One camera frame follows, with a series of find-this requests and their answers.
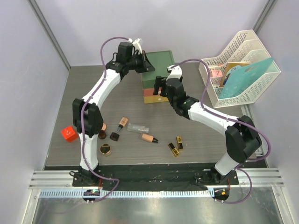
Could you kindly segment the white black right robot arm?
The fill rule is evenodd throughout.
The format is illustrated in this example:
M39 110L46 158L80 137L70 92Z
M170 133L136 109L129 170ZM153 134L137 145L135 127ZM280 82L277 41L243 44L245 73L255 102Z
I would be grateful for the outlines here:
M243 164L262 144L251 118L245 115L240 118L228 116L205 106L186 94L181 78L157 76L154 94L166 97L179 116L200 122L224 135L226 152L211 168L208 176L211 182L224 183L228 174Z

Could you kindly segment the peach foundation bottle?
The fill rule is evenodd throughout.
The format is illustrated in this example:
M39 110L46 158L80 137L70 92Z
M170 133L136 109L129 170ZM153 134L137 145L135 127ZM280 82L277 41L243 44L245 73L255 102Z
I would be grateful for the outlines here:
M119 133L122 130L122 128L124 128L126 126L127 122L128 122L128 118L126 118L126 117L121 118L121 120L118 124L117 133Z

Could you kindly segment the peach foundation bottle capped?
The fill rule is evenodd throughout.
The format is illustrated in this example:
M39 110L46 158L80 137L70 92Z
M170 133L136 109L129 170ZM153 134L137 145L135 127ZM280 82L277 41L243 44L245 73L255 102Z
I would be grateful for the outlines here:
M143 141L146 141L146 142L149 142L149 143L158 143L158 139L156 139L154 136L152 136L152 135L148 135L148 134L146 134L146 133L143 133L143 134L141 135L141 139L142 139Z

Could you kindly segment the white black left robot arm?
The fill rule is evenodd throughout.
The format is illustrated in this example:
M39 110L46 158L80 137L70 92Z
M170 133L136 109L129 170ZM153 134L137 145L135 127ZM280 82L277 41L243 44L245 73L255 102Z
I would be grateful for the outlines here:
M104 121L100 109L113 88L129 71L137 73L154 71L146 53L142 50L141 39L125 39L120 42L113 58L95 86L82 98L72 103L72 119L80 138L81 160L77 172L71 171L74 187L95 186L100 182L97 159L98 135Z

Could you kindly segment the red drawer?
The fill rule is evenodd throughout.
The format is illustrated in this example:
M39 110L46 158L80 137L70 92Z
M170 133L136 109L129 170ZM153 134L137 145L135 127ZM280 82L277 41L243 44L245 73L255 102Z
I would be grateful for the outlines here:
M143 96L144 97L150 97L154 95L154 89L153 88L147 88L143 89Z

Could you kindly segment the black square bottle cap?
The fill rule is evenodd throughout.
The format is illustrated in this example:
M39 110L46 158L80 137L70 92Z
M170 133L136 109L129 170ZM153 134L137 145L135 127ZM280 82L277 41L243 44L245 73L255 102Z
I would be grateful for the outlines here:
M109 138L113 141L118 141L119 137L120 135L118 133L112 132Z

